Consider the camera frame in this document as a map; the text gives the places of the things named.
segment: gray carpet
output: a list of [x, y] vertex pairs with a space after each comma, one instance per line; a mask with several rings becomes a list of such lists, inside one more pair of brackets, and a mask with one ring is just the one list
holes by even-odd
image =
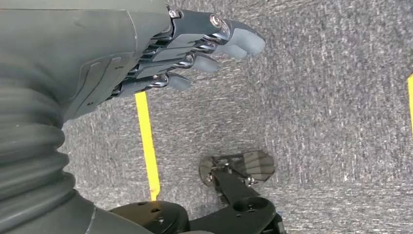
[[[277, 172], [257, 188], [292, 234], [413, 233], [407, 77], [411, 0], [175, 0], [248, 23], [266, 51], [184, 71], [188, 92], [148, 92], [162, 191], [191, 217], [217, 209], [200, 158], [264, 150]], [[133, 97], [65, 126], [77, 188], [98, 206], [150, 197]]]

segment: black metal bracket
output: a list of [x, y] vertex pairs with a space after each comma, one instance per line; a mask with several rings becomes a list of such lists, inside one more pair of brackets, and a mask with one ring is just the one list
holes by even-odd
[[154, 234], [286, 234], [274, 204], [251, 188], [254, 181], [265, 182], [274, 173], [272, 157], [261, 151], [209, 157], [201, 161], [199, 172], [204, 183], [221, 195], [225, 208], [192, 221], [183, 207], [163, 201], [130, 204], [111, 212]]

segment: gray plastic casing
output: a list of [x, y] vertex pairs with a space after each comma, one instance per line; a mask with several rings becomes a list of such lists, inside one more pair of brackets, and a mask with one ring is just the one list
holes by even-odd
[[57, 148], [169, 24], [163, 0], [0, 1], [0, 233], [150, 234], [73, 190]]

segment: yellow tape line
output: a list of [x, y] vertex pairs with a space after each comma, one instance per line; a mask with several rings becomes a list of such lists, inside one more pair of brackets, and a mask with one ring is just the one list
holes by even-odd
[[413, 134], [413, 74], [407, 79], [407, 86], [409, 90], [410, 120], [412, 122], [412, 134]]
[[135, 95], [136, 108], [138, 110], [139, 126], [141, 129], [143, 152], [145, 156], [146, 171], [148, 174], [150, 198], [155, 201], [161, 191], [159, 183], [158, 166], [156, 165], [155, 149], [153, 147], [152, 129], [150, 126], [148, 101], [146, 93]]

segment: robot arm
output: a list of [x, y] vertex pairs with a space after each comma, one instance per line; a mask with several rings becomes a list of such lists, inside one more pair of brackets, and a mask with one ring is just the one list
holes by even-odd
[[179, 90], [171, 71], [217, 70], [265, 42], [250, 27], [162, 0], [2, 0], [0, 233], [150, 234], [96, 208], [63, 172], [61, 127], [102, 102], [150, 88]]

